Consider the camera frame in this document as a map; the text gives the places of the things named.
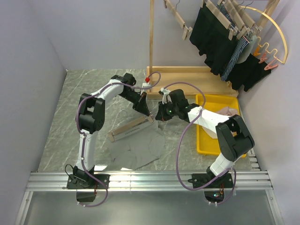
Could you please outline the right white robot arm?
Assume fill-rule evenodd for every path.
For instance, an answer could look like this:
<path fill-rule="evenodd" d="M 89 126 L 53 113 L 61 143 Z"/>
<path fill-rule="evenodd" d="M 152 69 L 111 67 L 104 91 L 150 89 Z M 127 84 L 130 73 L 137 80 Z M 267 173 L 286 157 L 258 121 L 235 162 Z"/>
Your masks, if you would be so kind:
<path fill-rule="evenodd" d="M 168 121 L 177 116 L 190 125 L 202 126 L 217 135 L 221 153 L 209 166 L 206 180 L 210 186 L 218 187 L 223 182 L 224 171 L 255 145 L 244 120 L 239 115 L 221 115 L 198 104 L 190 104 L 181 89 L 170 91 L 161 88 L 159 93 L 163 98 L 158 104 L 156 120 Z"/>

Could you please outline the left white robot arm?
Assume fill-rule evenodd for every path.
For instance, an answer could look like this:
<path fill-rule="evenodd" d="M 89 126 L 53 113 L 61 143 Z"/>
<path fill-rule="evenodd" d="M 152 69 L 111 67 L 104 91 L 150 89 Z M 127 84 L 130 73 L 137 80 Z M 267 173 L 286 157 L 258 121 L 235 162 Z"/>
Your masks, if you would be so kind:
<path fill-rule="evenodd" d="M 83 188 L 94 185 L 94 151 L 98 131 L 105 123 L 105 105 L 114 97 L 121 96 L 133 104 L 133 110 L 150 116 L 146 103 L 147 93 L 140 88 L 135 89 L 136 79 L 132 74 L 114 75 L 109 82 L 99 90 L 80 97 L 75 121 L 80 134 L 80 148 L 73 176 Z"/>

